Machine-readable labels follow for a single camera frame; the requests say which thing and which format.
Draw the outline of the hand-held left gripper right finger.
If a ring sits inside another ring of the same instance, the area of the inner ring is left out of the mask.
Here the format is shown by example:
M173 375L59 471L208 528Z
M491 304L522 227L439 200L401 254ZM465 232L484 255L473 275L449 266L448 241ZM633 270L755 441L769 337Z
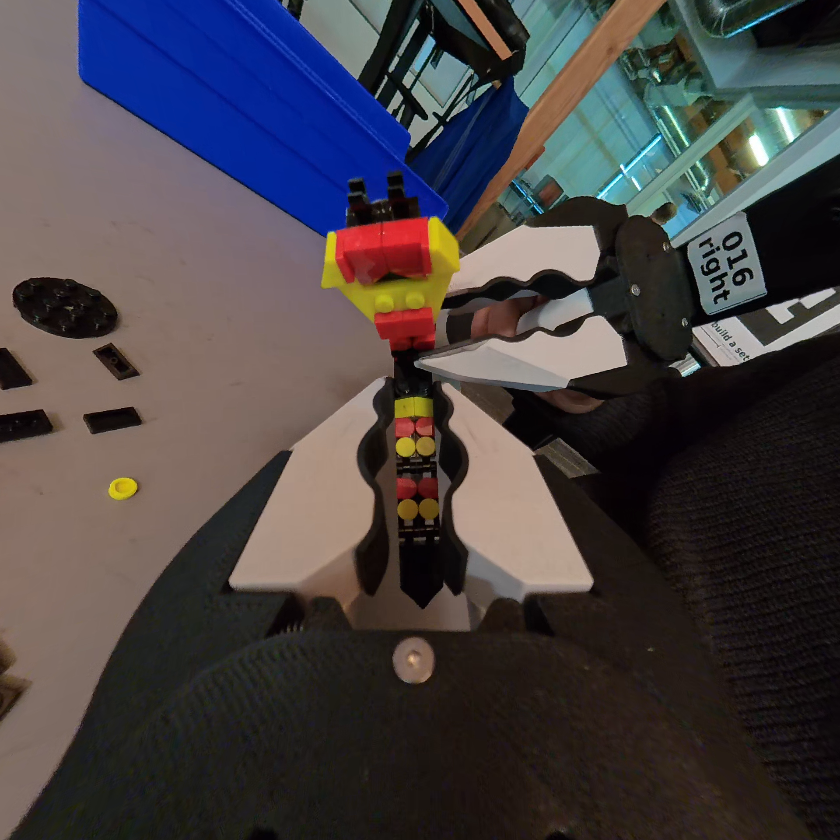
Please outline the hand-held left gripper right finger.
M588 592L581 551L531 449L451 384L436 384L444 582L485 613L498 599Z

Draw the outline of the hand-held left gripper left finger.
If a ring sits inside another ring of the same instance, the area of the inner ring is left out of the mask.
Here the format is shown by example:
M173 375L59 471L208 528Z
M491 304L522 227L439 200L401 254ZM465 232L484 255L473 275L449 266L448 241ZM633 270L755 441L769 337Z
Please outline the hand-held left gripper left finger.
M349 607L362 593L354 550L369 531L375 492L358 450L385 378L298 440L229 577L237 592L327 596Z

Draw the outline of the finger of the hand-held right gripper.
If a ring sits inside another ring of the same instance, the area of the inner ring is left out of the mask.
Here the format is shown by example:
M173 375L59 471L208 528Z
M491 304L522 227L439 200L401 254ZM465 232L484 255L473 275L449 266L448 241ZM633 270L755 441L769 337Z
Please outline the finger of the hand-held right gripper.
M595 314L587 291L529 311L511 337L494 333L451 343L415 362L417 369L448 380L520 389L564 389L627 364L623 337Z
M593 226L520 226L460 260L446 293L446 308L475 299L513 298L544 277L577 288L594 279L600 259Z

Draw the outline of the red yellow lego snake model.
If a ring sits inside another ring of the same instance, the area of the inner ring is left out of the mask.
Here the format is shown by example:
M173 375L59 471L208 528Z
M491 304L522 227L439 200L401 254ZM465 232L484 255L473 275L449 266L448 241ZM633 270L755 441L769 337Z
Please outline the red yellow lego snake model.
M394 523L400 588L423 609L444 586L443 529L433 375L417 363L436 346L459 248L440 219L421 215L403 173L389 173L386 186L386 197L373 201L364 179L349 181L345 226L327 237L322 288L341 291L373 323L393 362L393 375L374 388L374 424L356 456L374 494L371 527L353 552L357 571L375 592Z

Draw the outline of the pile of lego pieces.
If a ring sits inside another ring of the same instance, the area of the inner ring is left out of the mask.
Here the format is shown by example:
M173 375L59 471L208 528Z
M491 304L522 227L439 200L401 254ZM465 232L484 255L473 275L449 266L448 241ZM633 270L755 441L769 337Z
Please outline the pile of lego pieces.
M123 382L140 375L136 367L112 343L93 351L96 358L119 381ZM31 386L32 377L19 363L9 349L1 349L1 387L2 391ZM143 420L132 406L87 413L83 421L90 434L105 434L126 428L138 427ZM42 437L51 434L54 426L43 409L1 415L1 443L9 444L21 440ZM136 479L119 477L110 482L108 496L114 501L126 501L140 489Z

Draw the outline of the person's right forearm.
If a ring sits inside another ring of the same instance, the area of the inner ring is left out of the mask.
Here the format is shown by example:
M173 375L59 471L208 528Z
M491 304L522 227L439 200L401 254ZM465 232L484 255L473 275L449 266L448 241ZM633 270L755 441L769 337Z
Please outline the person's right forearm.
M566 391L532 393L509 389L512 411L503 426L537 450L556 440L571 447L609 480L636 478L648 485L668 459L668 408L661 383L630 395L598 402Z

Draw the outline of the round black lego plate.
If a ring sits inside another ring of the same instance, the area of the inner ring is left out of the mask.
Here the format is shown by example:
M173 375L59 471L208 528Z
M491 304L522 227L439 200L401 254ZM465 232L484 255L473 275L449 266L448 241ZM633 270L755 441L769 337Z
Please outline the round black lego plate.
M72 279L29 278L12 292L21 318L36 329L70 340L103 337L120 322L114 304L101 291Z

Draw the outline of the person's right hand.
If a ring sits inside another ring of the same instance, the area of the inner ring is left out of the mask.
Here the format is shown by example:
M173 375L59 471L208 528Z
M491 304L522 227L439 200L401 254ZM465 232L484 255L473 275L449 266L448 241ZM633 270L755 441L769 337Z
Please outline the person's right hand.
M548 298L542 296L521 297L494 302L481 308L473 314L470 338L478 340L493 335L512 338L517 334L520 319L548 301Z

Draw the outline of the blue cloth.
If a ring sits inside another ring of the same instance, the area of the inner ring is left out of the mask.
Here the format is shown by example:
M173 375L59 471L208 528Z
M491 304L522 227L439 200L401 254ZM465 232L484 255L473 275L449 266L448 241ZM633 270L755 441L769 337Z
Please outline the blue cloth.
M451 233L463 227L507 162L528 114L509 77L458 112L410 164L446 202L442 219Z

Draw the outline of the blue plastic bin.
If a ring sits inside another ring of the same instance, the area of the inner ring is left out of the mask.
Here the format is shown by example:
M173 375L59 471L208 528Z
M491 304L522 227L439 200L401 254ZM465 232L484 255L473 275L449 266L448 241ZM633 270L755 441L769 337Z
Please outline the blue plastic bin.
M409 132L278 2L83 1L78 37L86 84L321 235L349 180L375 200L398 170L447 214Z

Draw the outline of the wooden post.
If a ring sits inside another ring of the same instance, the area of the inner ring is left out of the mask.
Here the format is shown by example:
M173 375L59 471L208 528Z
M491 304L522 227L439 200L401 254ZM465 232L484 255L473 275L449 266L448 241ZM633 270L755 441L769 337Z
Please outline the wooden post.
M467 236L518 174L536 160L554 131L571 115L663 4L662 1L615 1L535 101L507 160L458 230L458 240Z

